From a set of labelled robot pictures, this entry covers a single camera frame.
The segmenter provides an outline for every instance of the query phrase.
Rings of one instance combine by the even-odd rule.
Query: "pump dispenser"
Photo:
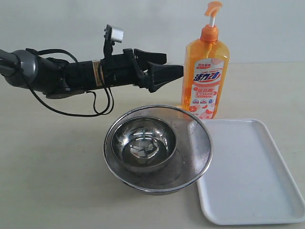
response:
[[[202,28],[200,38],[186,46],[181,105],[199,119],[215,117],[230,59],[215,25],[221,7],[219,1],[208,4],[205,16],[210,16],[210,22]]]

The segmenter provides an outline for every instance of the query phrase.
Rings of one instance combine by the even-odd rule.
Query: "mesh strainer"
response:
[[[162,170],[135,174],[115,160],[111,138],[125,121],[147,116],[160,118],[173,128],[177,147],[170,162]],[[129,111],[112,125],[104,142],[104,157],[109,170],[123,183],[147,194],[167,194],[195,182],[208,169],[212,151],[212,140],[202,122],[185,110],[166,105],[143,106]]]

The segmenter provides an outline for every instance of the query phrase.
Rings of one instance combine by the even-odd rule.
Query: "orange bottle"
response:
[[[200,119],[215,117],[230,59],[229,49],[218,40],[214,24],[221,7],[218,1],[208,4],[205,16],[210,16],[210,23],[199,39],[186,46],[181,105]]]

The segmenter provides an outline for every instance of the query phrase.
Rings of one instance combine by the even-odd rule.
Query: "white plastic tray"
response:
[[[203,121],[213,141],[197,182],[204,215],[219,225],[305,220],[305,202],[266,126],[254,119]]]

